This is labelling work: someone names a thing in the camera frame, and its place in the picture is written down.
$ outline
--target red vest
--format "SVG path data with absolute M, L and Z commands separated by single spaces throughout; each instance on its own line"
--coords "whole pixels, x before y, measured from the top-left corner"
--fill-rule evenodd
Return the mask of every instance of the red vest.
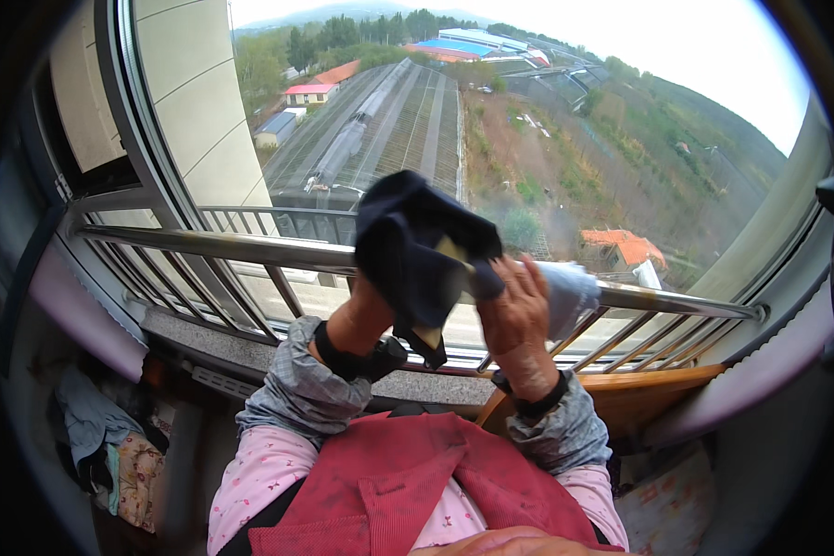
M 356 419 L 324 443 L 274 528 L 252 528 L 260 554 L 405 554 L 452 476 L 488 528 L 528 525 L 602 546 L 575 499 L 513 445 L 453 413 Z

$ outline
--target window sill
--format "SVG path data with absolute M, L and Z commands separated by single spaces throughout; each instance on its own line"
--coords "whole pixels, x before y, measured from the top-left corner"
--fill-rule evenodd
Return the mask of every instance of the window sill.
M 262 384 L 275 357 L 272 346 L 200 327 L 162 310 L 148 309 L 140 326 L 214 372 L 254 386 Z M 412 371 L 393 371 L 371 387 L 375 396 L 460 406 L 483 406 L 492 392 L 491 381 L 479 376 Z

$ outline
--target black wristband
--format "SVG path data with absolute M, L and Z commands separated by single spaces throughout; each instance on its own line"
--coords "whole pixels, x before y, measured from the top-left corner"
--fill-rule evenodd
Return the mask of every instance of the black wristband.
M 513 396 L 513 389 L 510 385 L 510 381 L 508 381 L 502 373 L 494 373 L 491 378 L 491 382 L 507 395 L 511 396 L 513 399 L 513 405 L 516 406 L 516 411 L 518 411 L 522 417 L 528 417 L 529 419 L 539 419 L 546 415 L 548 411 L 559 403 L 559 400 L 566 394 L 567 389 L 566 375 L 559 373 L 559 380 L 556 381 L 556 386 L 553 386 L 553 390 L 551 390 L 550 393 L 542 399 L 530 402 Z
M 407 361 L 407 352 L 395 338 L 387 338 L 374 345 L 370 355 L 360 357 L 354 353 L 337 350 L 327 337 L 327 321 L 315 329 L 315 347 L 324 366 L 331 372 L 351 383 L 357 377 L 365 377 L 371 383 L 399 368 Z

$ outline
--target small house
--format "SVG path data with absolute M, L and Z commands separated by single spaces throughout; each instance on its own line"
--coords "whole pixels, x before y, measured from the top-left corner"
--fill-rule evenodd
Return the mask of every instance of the small house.
M 331 84 L 298 84 L 284 92 L 288 106 L 308 106 L 328 102 L 340 86 Z
M 582 229 L 581 258 L 603 261 L 610 272 L 628 272 L 651 261 L 657 272 L 667 269 L 661 250 L 627 229 Z
M 258 149 L 264 147 L 280 147 L 297 128 L 296 115 L 290 112 L 278 112 L 258 127 L 253 134 L 253 144 Z

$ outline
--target dark blue cloth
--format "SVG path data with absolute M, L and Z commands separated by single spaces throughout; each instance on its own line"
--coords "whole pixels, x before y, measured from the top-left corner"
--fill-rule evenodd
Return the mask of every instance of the dark blue cloth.
M 438 251 L 447 236 L 466 251 L 476 269 L 469 279 L 462 262 Z M 497 228 L 434 190 L 421 175 L 389 175 L 362 197 L 356 217 L 356 264 L 396 313 L 393 335 L 423 355 L 433 369 L 443 365 L 445 344 L 432 349 L 411 328 L 442 328 L 464 290 L 492 299 L 503 282 L 488 260 L 502 255 Z

